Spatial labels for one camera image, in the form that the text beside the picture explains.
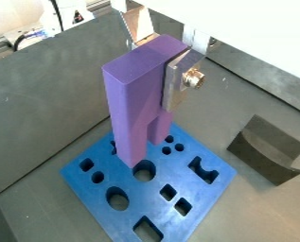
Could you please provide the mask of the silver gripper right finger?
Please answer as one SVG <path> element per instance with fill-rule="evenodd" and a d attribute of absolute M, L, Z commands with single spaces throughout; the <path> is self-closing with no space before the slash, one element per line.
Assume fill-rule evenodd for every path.
<path fill-rule="evenodd" d="M 197 29 L 185 29 L 183 42 L 188 45 L 167 64 L 161 105 L 167 112 L 173 112 L 187 97 L 189 89 L 199 89 L 205 80 L 201 62 L 208 47 L 215 43 L 212 36 Z"/>

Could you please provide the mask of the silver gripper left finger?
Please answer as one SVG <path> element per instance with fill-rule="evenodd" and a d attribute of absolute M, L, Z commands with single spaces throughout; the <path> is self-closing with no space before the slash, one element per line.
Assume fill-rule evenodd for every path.
<path fill-rule="evenodd" d="M 145 6 L 129 10 L 121 16 L 128 30 L 128 47 L 130 49 L 136 49 L 160 36 L 155 32 L 151 11 Z"/>

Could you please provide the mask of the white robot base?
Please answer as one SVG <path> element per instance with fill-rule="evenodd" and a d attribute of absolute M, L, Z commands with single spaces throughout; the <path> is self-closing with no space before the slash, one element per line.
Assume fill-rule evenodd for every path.
<path fill-rule="evenodd" d="M 38 20 L 5 34 L 14 51 L 94 19 L 85 0 L 41 0 L 41 4 Z"/>

